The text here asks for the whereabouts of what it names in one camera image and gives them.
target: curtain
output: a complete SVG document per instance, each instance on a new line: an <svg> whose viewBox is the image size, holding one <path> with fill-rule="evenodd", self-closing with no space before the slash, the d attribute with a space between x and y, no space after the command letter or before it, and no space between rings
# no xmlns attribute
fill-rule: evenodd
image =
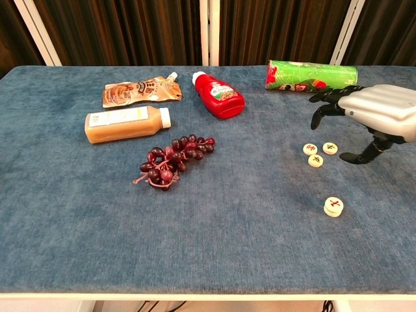
<svg viewBox="0 0 416 312"><path fill-rule="evenodd" d="M416 1L366 0L343 64L416 66Z"/></svg>
<svg viewBox="0 0 416 312"><path fill-rule="evenodd" d="M328 64L349 0L222 0L220 64Z"/></svg>
<svg viewBox="0 0 416 312"><path fill-rule="evenodd" d="M62 65L200 65L194 0L34 0Z"/></svg>
<svg viewBox="0 0 416 312"><path fill-rule="evenodd" d="M44 60L13 0L0 1L0 78L19 65L44 65Z"/></svg>

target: plastic grapes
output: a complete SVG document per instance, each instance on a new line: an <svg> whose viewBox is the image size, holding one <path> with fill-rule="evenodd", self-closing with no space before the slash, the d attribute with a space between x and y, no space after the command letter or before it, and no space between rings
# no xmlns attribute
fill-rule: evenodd
<svg viewBox="0 0 416 312"><path fill-rule="evenodd" d="M171 146L164 149L154 147L146 156L148 161L140 165L142 177L133 180L133 184L144 180L153 187L169 190L179 181L179 173L187 171L187 163L191 159L200 161L204 153L214 151L214 145L214 138L189 135L173 139Z"/></svg>

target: orange juice bottle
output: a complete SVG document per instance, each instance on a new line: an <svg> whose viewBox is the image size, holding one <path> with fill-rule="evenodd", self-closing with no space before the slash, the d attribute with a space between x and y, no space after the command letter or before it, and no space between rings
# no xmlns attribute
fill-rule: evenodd
<svg viewBox="0 0 416 312"><path fill-rule="evenodd" d="M170 128L169 109L152 106L91 113L84 126L91 144L154 135L164 128Z"/></svg>

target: ketchup bottle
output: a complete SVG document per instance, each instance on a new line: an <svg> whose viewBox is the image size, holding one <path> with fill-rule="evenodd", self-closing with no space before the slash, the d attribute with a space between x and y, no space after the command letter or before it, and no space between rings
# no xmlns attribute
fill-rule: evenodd
<svg viewBox="0 0 416 312"><path fill-rule="evenodd" d="M202 71L194 73L192 83L203 104L214 116L228 119L242 112L244 98L229 84Z"/></svg>

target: white table edge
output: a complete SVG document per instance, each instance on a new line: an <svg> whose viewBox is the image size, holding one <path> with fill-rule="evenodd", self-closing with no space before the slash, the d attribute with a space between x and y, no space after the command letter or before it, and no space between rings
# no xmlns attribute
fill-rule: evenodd
<svg viewBox="0 0 416 312"><path fill-rule="evenodd" d="M301 300L416 300L416 294L112 294L112 293L0 293L0 300L72 299L134 301L301 301Z"/></svg>

